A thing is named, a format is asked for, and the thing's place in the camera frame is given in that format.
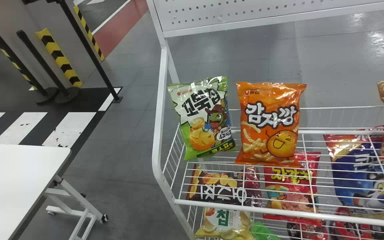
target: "red floor stripe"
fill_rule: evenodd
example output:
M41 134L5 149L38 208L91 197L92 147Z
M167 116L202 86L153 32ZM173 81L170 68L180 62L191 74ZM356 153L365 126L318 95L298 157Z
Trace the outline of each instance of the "red floor stripe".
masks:
M147 11L146 0L132 0L94 34L105 57L112 52Z

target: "perforated metal panel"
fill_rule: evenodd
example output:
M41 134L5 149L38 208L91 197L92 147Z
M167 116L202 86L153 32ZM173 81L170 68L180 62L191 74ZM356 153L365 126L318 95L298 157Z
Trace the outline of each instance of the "perforated metal panel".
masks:
M167 32L326 9L365 6L384 3L384 0L154 0L154 2L163 32Z

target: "safety post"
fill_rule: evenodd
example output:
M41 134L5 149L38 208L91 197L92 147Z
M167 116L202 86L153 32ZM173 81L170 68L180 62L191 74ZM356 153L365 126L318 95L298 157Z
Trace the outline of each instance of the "safety post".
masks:
M93 49L91 48L90 44L88 44L87 38L85 38L84 34L81 31L80 26L75 20L75 17L73 16L73 13L70 11L69 6L66 3L66 0L47 0L48 3L56 2L60 4L63 12L65 13L66 17L68 18L70 24L72 25L73 29L76 32L76 35L78 35L79 39L81 40L82 45L85 47L85 50L87 50L88 55L90 56L91 60L93 61L94 65L96 66L97 70L99 71L100 75L102 76L103 81L105 81L106 86L108 87L110 93L113 96L113 102L120 102L122 100L122 97L120 98L118 94L116 94L116 91L114 90L111 81L109 80L108 76L105 73L105 70L102 68L102 65L100 64L99 59L94 54Z
M74 100L75 97L78 95L79 88L76 88L76 87L65 88L63 84L60 82L57 75L53 72L53 70L51 70L51 67L47 64L47 62L38 52L36 47L29 40L26 33L23 30L19 30L16 32L16 34L20 38L20 40L22 40L22 42L26 45L29 51L31 51L32 55L36 58L39 64L44 68L44 70L47 72L47 74L50 76L50 78L53 80L53 82L61 91L62 94L59 94L54 101L58 104L64 104Z
M43 105L48 103L54 99L54 97L58 94L57 88L46 88L44 89L42 85L36 80L36 78L32 75L32 73L28 70L28 68L23 64L22 61L17 57L17 55L13 52L13 50L9 47L9 45L4 41L4 39L0 35L0 49L7 56L12 64L20 71L23 75L23 78L26 79L29 84L36 90L31 94L34 98L34 101L38 105Z

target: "cartoon turtle character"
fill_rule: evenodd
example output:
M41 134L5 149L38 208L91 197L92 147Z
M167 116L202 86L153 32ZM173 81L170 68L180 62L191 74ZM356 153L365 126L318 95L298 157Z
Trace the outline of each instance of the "cartoon turtle character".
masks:
M207 112L207 123L210 125L210 131L216 136L222 128L226 126L227 123L227 110L222 107L220 104L214 105L213 109L206 108ZM225 139L216 140L215 146L224 142Z

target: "black pole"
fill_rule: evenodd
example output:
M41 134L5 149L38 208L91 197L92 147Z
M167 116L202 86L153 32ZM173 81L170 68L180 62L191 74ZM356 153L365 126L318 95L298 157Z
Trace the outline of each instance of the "black pole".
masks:
M116 91L114 90L111 81L109 80L108 76L105 73L105 70L103 70L102 65L100 64L100 61L97 59L96 55L93 52L93 49L90 47L90 44L88 43L87 39L85 38L84 34L81 31L81 28L79 27L78 23L75 20L75 17L73 16L72 12L69 9L69 6L66 4L65 0L55 0L56 3L60 4L63 12L65 13L66 17L68 18L70 24L72 25L73 29L76 32L76 35L78 35L79 39L82 42L82 45L84 45L85 50L87 50L88 55L90 56L91 60L93 61L94 65L96 66L97 70L99 71L100 75L102 76L103 80L105 81L106 86L108 87L109 91L111 92L113 96L114 102L120 102L121 99L119 98L118 94L116 94Z
M23 30L19 30L16 32L17 36L20 38L20 40L23 41L23 43L26 45L26 47L31 51L33 56L36 58L36 60L41 64L42 68L47 72L47 74L50 76L50 78L53 80L53 82L56 84L56 86L60 89L60 91L63 93L64 96L69 96L69 92L66 90L66 88L63 86L63 84L60 82L57 75L51 70L50 66L47 64L47 62L44 60L44 58L39 54L38 50L35 48L35 46L32 44L32 42L29 40L28 36Z
M30 84L44 96L47 96L48 93L41 86L41 84L36 80L36 78L32 75L32 73L27 69L27 67L23 64L22 61L17 57L17 55L13 52L13 50L9 47L9 45L4 41L4 39L0 36L0 49L3 49L8 55L9 59L17 64L20 67L21 71L29 78Z

